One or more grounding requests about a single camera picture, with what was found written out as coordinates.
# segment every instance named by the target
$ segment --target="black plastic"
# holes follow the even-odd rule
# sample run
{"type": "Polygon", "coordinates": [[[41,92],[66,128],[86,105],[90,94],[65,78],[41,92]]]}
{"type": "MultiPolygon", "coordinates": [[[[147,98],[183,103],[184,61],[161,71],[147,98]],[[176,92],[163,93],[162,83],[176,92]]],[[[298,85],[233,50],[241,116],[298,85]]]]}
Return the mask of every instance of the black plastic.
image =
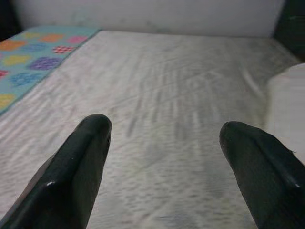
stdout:
{"type": "Polygon", "coordinates": [[[1,229],[84,229],[102,180],[111,122],[86,117],[34,175],[1,229]]]}
{"type": "Polygon", "coordinates": [[[305,167],[274,136],[226,123],[220,144],[259,229],[305,229],[305,167]]]}

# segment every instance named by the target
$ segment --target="white wall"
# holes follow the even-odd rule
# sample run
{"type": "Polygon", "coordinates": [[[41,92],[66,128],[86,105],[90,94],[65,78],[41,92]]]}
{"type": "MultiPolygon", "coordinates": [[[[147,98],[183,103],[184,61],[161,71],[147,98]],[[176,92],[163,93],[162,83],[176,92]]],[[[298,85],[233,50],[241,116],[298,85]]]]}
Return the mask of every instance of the white wall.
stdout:
{"type": "Polygon", "coordinates": [[[24,27],[270,36],[284,0],[15,0],[24,27]]]}

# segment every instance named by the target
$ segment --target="bed sheet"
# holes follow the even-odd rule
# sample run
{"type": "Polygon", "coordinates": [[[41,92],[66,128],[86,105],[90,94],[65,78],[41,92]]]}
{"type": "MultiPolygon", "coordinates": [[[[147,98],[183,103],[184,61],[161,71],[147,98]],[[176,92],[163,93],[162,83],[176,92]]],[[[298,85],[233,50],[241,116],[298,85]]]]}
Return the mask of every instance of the bed sheet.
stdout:
{"type": "Polygon", "coordinates": [[[266,82],[297,63],[272,39],[96,34],[0,117],[0,216],[100,113],[112,142],[89,229],[256,228],[219,130],[263,126],[266,82]]]}

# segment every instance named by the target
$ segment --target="white sheet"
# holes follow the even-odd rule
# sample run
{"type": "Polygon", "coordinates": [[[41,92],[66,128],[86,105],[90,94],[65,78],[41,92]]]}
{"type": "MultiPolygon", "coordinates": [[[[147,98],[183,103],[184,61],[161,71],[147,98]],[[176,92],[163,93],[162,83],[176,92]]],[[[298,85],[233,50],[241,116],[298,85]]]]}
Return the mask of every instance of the white sheet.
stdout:
{"type": "Polygon", "coordinates": [[[112,142],[88,228],[255,228],[219,130],[261,126],[267,80],[296,63],[270,39],[98,33],[0,117],[0,215],[101,113],[112,142]]]}

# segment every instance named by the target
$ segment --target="patterned blanket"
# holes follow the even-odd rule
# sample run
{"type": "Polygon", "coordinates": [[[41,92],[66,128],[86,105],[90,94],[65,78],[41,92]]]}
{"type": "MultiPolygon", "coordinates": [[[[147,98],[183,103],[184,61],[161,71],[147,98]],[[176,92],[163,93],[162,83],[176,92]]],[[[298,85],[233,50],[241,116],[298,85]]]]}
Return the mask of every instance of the patterned blanket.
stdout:
{"type": "Polygon", "coordinates": [[[97,31],[40,26],[0,42],[0,114],[97,31]]]}

